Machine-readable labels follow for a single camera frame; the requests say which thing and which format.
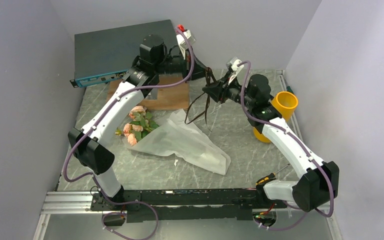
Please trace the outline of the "white wrapping paper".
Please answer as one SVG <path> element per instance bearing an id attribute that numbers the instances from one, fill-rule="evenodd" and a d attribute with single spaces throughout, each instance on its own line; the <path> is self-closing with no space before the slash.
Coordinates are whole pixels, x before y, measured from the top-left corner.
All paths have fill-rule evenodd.
<path id="1" fill-rule="evenodd" d="M 186 162 L 207 171 L 225 175 L 231 158 L 194 123 L 185 124 L 183 109 L 156 118 L 158 128 L 134 146 L 124 137 L 125 147 L 146 154 L 166 157 L 176 155 Z"/>

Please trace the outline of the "pink flower bouquet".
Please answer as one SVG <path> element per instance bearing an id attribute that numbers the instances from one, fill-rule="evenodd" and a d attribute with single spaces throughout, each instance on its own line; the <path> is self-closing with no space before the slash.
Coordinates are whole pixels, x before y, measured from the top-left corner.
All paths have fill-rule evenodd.
<path id="1" fill-rule="evenodd" d="M 137 105 L 128 113 L 130 122 L 126 123 L 122 129 L 115 130 L 116 136 L 124 136 L 127 142 L 134 146 L 145 138 L 159 125 L 155 122 L 153 114 L 142 105 Z"/>

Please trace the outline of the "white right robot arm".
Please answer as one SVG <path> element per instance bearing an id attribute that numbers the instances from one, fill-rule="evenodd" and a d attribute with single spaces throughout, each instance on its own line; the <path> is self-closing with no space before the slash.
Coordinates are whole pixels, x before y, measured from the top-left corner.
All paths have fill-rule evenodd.
<path id="1" fill-rule="evenodd" d="M 216 103 L 231 100 L 244 104 L 248 122 L 256 131 L 273 143 L 295 170 L 298 181 L 281 181 L 275 173 L 260 178 L 255 184 L 255 200 L 262 207 L 274 201 L 294 203 L 304 212 L 329 204 L 324 213 L 330 217 L 334 211 L 334 199 L 338 195 L 339 167 L 334 161 L 326 162 L 311 151 L 291 130 L 281 113 L 273 106 L 269 80 L 262 74 L 250 77 L 246 86 L 227 76 L 219 80 L 207 80 L 202 91 Z"/>

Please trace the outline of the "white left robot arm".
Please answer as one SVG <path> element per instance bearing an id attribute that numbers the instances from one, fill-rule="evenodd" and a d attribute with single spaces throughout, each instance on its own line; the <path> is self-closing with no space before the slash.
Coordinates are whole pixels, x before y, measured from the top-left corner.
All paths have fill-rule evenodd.
<path id="1" fill-rule="evenodd" d="M 67 175 L 69 160 L 77 158 L 90 170 L 88 175 L 96 181 L 98 190 L 105 195 L 104 204 L 111 210 L 119 209 L 125 201 L 124 188 L 113 169 L 115 155 L 107 149 L 112 133 L 152 89 L 163 88 L 159 84 L 160 74 L 182 73 L 182 80 L 168 84 L 171 88 L 197 79 L 204 70 L 204 66 L 195 60 L 192 44 L 196 40 L 191 31 L 178 29 L 176 39 L 180 54 L 171 56 L 159 35 L 146 36 L 139 47 L 139 55 L 122 76 L 110 100 L 81 129 L 74 127 L 68 133 L 71 150 L 63 165 L 64 179 L 70 183 L 80 179 L 71 179 Z"/>

